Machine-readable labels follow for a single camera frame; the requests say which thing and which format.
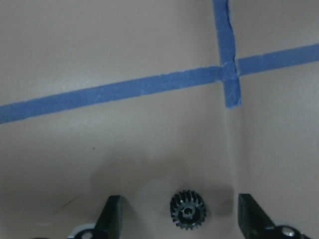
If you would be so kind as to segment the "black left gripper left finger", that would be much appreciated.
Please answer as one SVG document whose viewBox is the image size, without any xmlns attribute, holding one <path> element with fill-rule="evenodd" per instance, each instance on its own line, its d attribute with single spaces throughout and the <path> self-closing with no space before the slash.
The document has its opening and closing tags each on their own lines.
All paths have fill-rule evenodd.
<svg viewBox="0 0 319 239">
<path fill-rule="evenodd" d="M 122 230 L 122 196 L 109 196 L 96 223 L 75 227 L 68 239 L 119 239 Z"/>
</svg>

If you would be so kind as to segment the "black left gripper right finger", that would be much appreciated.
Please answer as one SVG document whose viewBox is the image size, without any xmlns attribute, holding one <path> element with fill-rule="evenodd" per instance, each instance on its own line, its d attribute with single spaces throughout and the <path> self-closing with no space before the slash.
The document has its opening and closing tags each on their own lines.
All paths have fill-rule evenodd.
<svg viewBox="0 0 319 239">
<path fill-rule="evenodd" d="M 237 222 L 246 239 L 307 239 L 308 236 L 289 225 L 277 225 L 251 194 L 238 195 Z"/>
</svg>

